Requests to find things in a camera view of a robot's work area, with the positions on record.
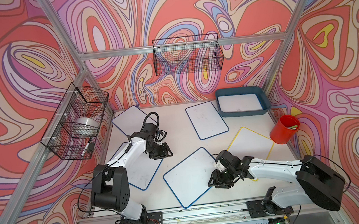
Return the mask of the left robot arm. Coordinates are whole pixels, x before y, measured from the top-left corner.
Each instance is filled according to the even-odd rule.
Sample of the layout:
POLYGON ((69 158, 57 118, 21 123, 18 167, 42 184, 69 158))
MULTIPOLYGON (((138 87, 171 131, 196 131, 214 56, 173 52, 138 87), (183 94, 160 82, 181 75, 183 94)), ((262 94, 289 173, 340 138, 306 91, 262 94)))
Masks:
POLYGON ((146 207, 131 199, 127 168, 142 155, 150 160, 173 156, 169 145, 164 142, 167 132, 160 130, 159 125, 157 112, 150 112, 145 116, 140 131, 127 136, 129 142, 119 154, 106 165, 94 168, 90 203, 101 211, 119 214, 121 224, 155 223, 149 220, 146 207))

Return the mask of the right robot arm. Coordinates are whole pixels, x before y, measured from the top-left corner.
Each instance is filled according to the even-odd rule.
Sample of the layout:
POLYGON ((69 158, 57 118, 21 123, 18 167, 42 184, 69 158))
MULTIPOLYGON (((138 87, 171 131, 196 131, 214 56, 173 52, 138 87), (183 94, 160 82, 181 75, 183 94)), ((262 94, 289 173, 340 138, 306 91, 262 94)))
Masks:
POLYGON ((254 218, 292 214, 293 206, 304 204, 339 211, 346 190, 345 178, 315 155, 293 161, 268 161, 253 156, 240 159, 223 150, 216 156, 214 166, 208 186, 217 189, 230 189, 245 179, 266 178, 288 183, 287 187, 268 188, 257 206, 247 203, 254 218))

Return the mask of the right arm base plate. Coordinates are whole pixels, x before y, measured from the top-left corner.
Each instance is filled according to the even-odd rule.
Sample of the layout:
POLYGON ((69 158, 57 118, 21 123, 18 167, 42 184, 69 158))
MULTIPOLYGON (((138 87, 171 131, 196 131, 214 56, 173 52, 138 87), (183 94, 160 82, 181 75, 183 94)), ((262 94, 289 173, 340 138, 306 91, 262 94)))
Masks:
POLYGON ((288 216, 294 213, 292 206, 281 208, 280 206, 274 204, 272 200, 248 201, 246 202, 246 206, 246 209, 243 209, 243 211, 249 212, 250 217, 253 219, 267 216, 288 216))

